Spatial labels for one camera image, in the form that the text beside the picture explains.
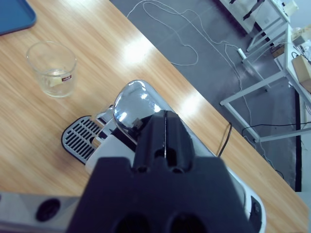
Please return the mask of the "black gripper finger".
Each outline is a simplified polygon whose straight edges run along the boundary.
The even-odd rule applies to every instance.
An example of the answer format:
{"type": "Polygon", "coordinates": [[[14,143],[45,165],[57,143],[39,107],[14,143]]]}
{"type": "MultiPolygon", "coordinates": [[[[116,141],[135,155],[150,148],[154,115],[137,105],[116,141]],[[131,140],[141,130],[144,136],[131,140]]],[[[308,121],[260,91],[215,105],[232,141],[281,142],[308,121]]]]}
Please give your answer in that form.
{"type": "Polygon", "coordinates": [[[168,169],[166,160],[166,116],[167,111],[161,110],[145,118],[148,121],[138,136],[133,170],[168,169]]]}
{"type": "Polygon", "coordinates": [[[192,139],[180,117],[166,112],[166,159],[173,170],[189,171],[195,157],[192,139]]]}

